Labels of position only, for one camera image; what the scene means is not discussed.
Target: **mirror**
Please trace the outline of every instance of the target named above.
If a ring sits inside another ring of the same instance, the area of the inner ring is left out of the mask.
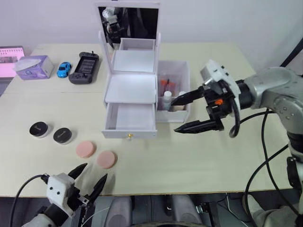
[[[117,7],[117,3],[98,6],[114,71],[154,71],[158,12],[155,8]]]

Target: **blue toy car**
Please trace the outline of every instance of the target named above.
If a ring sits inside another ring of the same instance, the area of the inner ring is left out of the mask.
[[[70,70],[71,70],[71,64],[69,62],[63,62],[59,66],[59,69],[57,71],[57,76],[60,78],[65,78],[68,76]]]

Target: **pink notebook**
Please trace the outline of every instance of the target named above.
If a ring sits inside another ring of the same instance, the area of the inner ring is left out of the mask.
[[[15,62],[24,56],[22,46],[0,46],[0,78],[14,77]]]

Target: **black jar lid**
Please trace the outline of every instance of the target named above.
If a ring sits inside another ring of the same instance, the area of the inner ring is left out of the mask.
[[[48,130],[48,125],[44,122],[36,122],[33,124],[30,129],[29,133],[35,137],[43,136]]]
[[[53,139],[57,143],[66,143],[71,138],[71,135],[71,130],[68,128],[60,128],[54,133]]]

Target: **game controller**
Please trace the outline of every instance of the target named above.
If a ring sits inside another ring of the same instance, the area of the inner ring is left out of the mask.
[[[81,52],[79,54],[80,61],[75,71],[68,76],[68,79],[73,84],[90,84],[92,82],[94,71],[99,56],[94,52]]]

